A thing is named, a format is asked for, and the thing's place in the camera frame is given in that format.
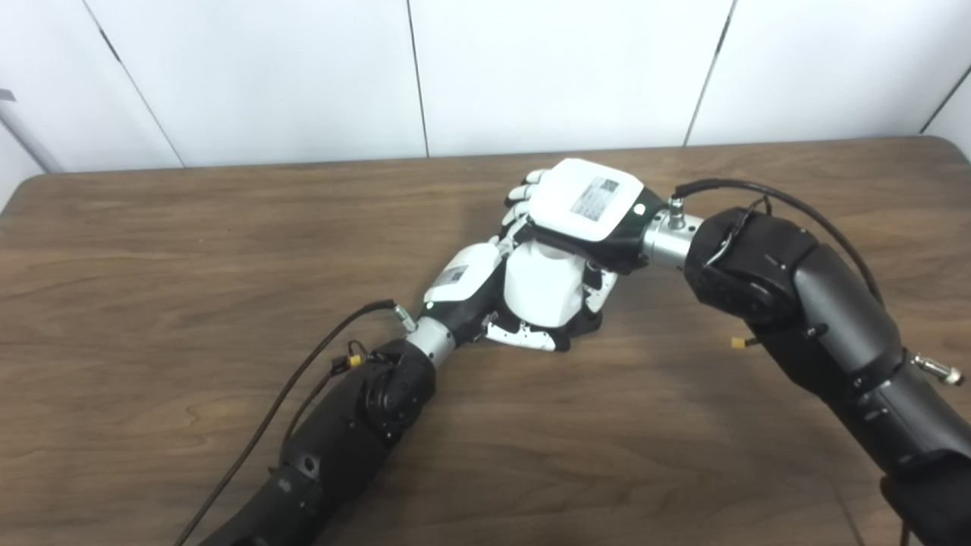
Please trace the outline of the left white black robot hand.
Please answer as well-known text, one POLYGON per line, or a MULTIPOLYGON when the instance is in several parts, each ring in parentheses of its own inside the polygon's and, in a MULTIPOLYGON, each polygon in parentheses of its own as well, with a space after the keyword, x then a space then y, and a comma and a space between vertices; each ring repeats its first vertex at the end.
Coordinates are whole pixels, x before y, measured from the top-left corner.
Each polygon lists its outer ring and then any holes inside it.
POLYGON ((466 246, 424 294, 407 339, 435 362, 482 338, 566 352, 568 325, 583 306, 580 269, 578 258, 531 242, 507 255, 497 244, 466 246))

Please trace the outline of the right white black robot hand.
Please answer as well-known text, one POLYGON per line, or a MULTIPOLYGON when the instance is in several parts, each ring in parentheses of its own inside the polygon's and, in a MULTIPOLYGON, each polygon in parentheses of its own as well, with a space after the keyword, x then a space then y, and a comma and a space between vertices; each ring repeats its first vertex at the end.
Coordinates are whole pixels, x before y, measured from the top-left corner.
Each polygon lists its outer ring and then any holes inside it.
POLYGON ((496 243, 528 242, 578 258, 586 310, 599 313, 621 275, 653 260, 665 201, 638 177, 582 158, 531 171, 506 196, 496 243))

